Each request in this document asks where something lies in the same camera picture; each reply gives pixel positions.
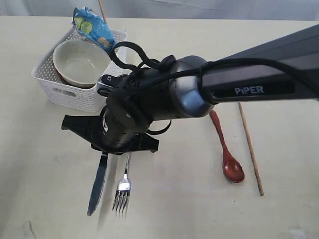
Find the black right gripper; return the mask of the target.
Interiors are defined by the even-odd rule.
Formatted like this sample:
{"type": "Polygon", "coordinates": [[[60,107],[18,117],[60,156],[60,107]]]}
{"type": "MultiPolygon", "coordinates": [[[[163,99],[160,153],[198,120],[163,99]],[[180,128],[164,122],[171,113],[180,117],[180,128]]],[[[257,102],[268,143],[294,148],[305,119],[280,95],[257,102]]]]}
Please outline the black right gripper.
{"type": "Polygon", "coordinates": [[[69,130],[91,144],[91,148],[104,153],[122,155],[126,152],[150,151],[155,153],[159,140],[142,133],[135,134],[128,142],[115,141],[115,145],[107,144],[103,134],[102,116],[69,116],[65,115],[62,130],[69,130]]]}

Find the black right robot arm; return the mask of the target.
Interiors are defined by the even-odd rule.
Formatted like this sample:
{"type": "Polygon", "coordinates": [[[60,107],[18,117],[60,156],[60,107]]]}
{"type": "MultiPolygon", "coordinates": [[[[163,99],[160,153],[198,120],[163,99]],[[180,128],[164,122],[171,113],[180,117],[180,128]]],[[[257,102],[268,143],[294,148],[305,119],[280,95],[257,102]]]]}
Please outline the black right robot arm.
{"type": "Polygon", "coordinates": [[[106,106],[99,115],[66,115],[61,125],[105,154],[156,152],[163,130],[150,130],[152,122],[201,118],[219,103],[319,97],[317,25],[217,61],[194,55],[158,61],[135,43],[119,47],[136,51],[141,64],[126,64],[112,51],[111,60],[130,73],[102,76],[98,93],[106,106]]]}

